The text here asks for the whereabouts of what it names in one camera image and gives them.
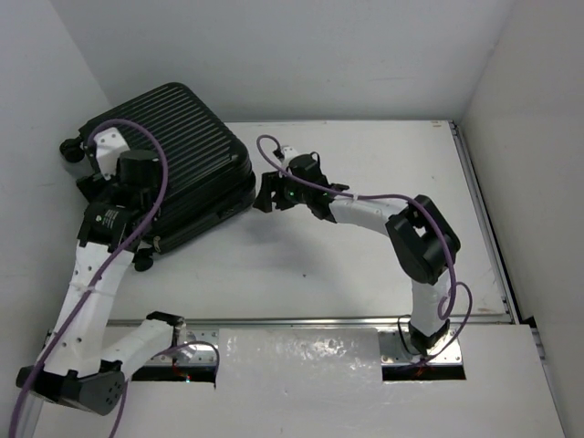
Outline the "black hard-shell suitcase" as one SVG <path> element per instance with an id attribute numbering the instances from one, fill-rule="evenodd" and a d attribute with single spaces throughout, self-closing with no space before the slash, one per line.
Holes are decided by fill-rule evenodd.
<path id="1" fill-rule="evenodd" d="M 248 149 L 190 90 L 171 82 L 89 120 L 59 147 L 76 185 L 90 204 L 112 183 L 90 161 L 91 136 L 117 128 L 130 150 L 155 151 L 168 163 L 159 212 L 142 235 L 134 267 L 149 269 L 164 255 L 240 214 L 256 198 Z"/>

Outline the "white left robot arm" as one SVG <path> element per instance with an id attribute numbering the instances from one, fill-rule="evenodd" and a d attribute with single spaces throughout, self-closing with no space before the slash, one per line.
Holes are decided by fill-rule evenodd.
<path id="1" fill-rule="evenodd" d="M 101 199 L 91 202 L 78 231 L 76 261 L 57 324 L 36 364 L 20 369 L 16 386 L 47 402 L 107 415 L 126 380 L 177 342 L 181 318 L 153 312 L 113 346 L 103 346 L 114 298 L 134 264 L 143 234 L 168 185 L 168 163 L 155 151 L 125 151 Z"/>

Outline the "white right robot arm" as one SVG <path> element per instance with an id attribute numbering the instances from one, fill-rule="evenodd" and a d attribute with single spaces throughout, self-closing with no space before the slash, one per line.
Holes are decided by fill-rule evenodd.
<path id="1" fill-rule="evenodd" d="M 303 204 L 319 220 L 356 225 L 389 238 L 401 269 L 412 281 L 411 343 L 427 356 L 449 328 L 450 321 L 439 306 L 451 285 L 447 270 L 461 248 L 431 198 L 419 194 L 401 207 L 348 194 L 347 185 L 328 181 L 317 153 L 301 154 L 284 147 L 274 155 L 279 165 L 274 172 L 262 174 L 254 207 L 270 213 Z"/>

